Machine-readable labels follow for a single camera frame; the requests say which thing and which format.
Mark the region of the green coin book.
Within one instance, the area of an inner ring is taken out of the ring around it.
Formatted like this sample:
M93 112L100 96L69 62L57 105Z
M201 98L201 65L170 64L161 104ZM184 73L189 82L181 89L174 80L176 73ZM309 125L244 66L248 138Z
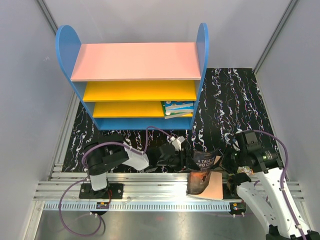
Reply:
M164 118L165 119L172 119L172 118L179 118L179 117L185 117L185 118L190 118L193 116L193 112L191 113L187 113L187 112L183 112L183 113L172 113L172 114L165 114L165 101L161 102L162 105L162 110L163 110L163 114L164 114Z

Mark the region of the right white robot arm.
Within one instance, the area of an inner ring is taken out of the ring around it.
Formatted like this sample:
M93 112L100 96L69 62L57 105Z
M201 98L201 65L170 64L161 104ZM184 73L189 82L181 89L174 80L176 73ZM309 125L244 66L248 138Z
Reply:
M289 161L282 161L272 148L264 148L258 130L234 135L220 159L230 176L226 192L241 198L264 228L267 240L318 240L300 214L286 181Z

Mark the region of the dark tale of two cities book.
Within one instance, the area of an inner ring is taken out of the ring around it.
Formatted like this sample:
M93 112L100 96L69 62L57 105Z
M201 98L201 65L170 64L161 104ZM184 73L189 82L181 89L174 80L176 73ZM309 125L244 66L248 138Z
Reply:
M197 165L200 170L188 170L187 190L188 196L220 201L223 199L223 176L216 171L220 164L220 151L194 151L193 154L199 154Z

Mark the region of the green 65-storey treehouse book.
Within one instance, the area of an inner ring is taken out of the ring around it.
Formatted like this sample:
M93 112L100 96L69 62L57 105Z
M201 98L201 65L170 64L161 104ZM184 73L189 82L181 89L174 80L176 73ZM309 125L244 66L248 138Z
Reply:
M254 174L254 171L249 166L239 166L237 169L237 173L245 173L248 176L252 176Z

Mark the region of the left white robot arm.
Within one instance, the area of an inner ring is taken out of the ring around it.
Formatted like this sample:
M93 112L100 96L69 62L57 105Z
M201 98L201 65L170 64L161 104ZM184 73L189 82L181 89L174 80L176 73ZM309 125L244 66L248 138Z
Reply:
M159 167L183 168L187 165L186 139L170 137L168 143L143 151L128 145L120 134L96 140L84 147L82 165L87 169L90 183L81 185L80 199L106 199L123 189L122 184L110 184L107 172L120 165L137 171L152 171Z

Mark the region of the blue 130-storey treehouse book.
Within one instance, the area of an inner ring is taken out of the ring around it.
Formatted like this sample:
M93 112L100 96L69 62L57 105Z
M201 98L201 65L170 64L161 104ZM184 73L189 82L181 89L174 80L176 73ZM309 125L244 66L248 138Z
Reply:
M163 103L168 110L190 108L194 106L193 101L164 101Z

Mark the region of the blue 26-storey treehouse book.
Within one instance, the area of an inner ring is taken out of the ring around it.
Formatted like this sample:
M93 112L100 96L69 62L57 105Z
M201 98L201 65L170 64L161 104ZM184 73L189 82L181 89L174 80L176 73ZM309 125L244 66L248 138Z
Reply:
M194 111L193 107L181 107L181 108L173 108L173 109L164 109L166 115L169 114L179 114L179 113L192 113Z

